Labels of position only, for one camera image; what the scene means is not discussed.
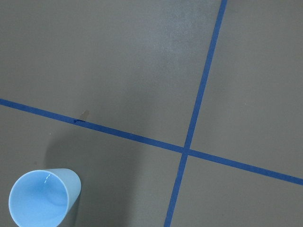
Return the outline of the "light blue plastic cup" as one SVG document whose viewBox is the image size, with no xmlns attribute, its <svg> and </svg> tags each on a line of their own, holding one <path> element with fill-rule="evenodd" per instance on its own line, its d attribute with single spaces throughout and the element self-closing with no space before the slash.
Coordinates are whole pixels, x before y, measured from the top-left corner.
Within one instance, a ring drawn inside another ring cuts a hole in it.
<svg viewBox="0 0 303 227">
<path fill-rule="evenodd" d="M 80 178 L 70 169 L 30 171 L 12 186 L 9 212 L 19 227 L 57 227 L 80 192 Z"/>
</svg>

